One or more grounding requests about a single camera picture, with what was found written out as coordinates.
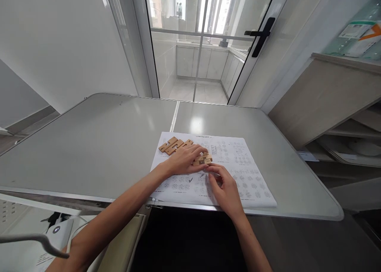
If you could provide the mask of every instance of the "printed diagram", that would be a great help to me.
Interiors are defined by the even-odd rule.
[[[215,158],[214,161],[226,167],[237,184],[244,207],[276,206],[276,201],[243,138],[163,132],[159,145],[172,138],[173,135],[182,140],[191,139],[196,144],[207,148]],[[151,170],[163,160],[164,156],[158,150],[152,162]],[[172,176],[157,188],[152,197],[175,203],[215,204],[208,173],[204,171]]]

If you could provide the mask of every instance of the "white cabinet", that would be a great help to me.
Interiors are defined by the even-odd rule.
[[[177,75],[190,77],[192,75],[193,49],[177,46]]]
[[[233,92],[234,86],[237,83],[239,74],[241,73],[241,70],[243,68],[243,62],[241,60],[239,60],[239,59],[237,59],[237,60],[238,60],[238,66],[237,66],[237,68],[235,70],[235,73],[233,75],[233,79],[232,79],[232,81],[230,83],[229,89],[227,90],[227,95],[228,96],[230,96],[231,93]]]
[[[223,85],[226,93],[229,90],[229,87],[230,87],[230,84],[233,80],[233,76],[235,74],[235,70],[237,69],[238,63],[239,63],[238,59],[233,55],[229,70],[228,70],[227,75],[226,75],[226,81]]]
[[[206,78],[221,79],[228,54],[228,51],[212,50]]]
[[[233,60],[233,57],[234,57],[234,55],[232,53],[229,53],[229,55],[227,56],[225,66],[223,68],[221,81],[222,81],[222,84],[224,87],[226,87],[226,77],[227,77],[227,73],[229,72],[229,68],[230,68],[231,62]]]
[[[234,89],[239,74],[243,68],[243,64],[244,62],[241,59],[237,58],[234,54],[229,53],[221,77],[222,86],[228,96],[231,95]]]
[[[211,53],[212,53],[212,50],[210,50],[210,49],[202,49],[201,50],[200,68],[198,69],[198,77],[200,77],[200,78],[206,78]],[[198,60],[198,49],[195,48],[194,54],[193,54],[193,68],[192,68],[192,76],[193,77],[196,76],[197,60]]]

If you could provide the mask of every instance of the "sliding glass door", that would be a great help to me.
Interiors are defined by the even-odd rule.
[[[285,1],[143,0],[160,98],[235,104]]]

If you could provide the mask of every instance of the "wooden puzzle piece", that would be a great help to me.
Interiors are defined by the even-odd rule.
[[[185,146],[188,146],[188,145],[192,145],[192,144],[193,144],[193,141],[190,140],[190,139],[188,139],[188,140],[186,140],[186,141],[184,142],[184,144],[182,144],[179,148],[181,148],[181,147],[185,147]]]
[[[202,160],[205,160],[205,159],[210,159],[211,161],[213,161],[212,155],[198,156],[198,157],[195,158],[195,161],[202,161]]]
[[[210,159],[204,159],[204,160],[199,160],[199,161],[194,161],[193,165],[198,166],[202,164],[210,164],[212,161]]]
[[[159,150],[164,152],[165,150],[167,150],[174,142],[177,142],[177,138],[176,137],[172,137],[171,139],[168,140],[167,143],[164,143],[163,145],[161,145],[159,147]]]
[[[177,150],[177,148],[179,148],[182,144],[184,144],[184,142],[179,139],[177,140],[176,142],[174,142],[172,145],[170,145],[168,147],[168,149],[165,150],[165,152],[168,154],[168,155],[171,155],[173,152],[175,152]]]

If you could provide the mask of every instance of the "forearm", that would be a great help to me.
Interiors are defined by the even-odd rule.
[[[162,165],[159,165],[125,191],[73,238],[69,259],[56,259],[56,268],[64,267],[61,271],[87,269],[99,253],[135,216],[159,184],[168,177],[169,173]]]
[[[233,223],[237,230],[248,271],[272,271],[270,263],[255,237],[246,215],[242,215],[237,220],[234,220]]]

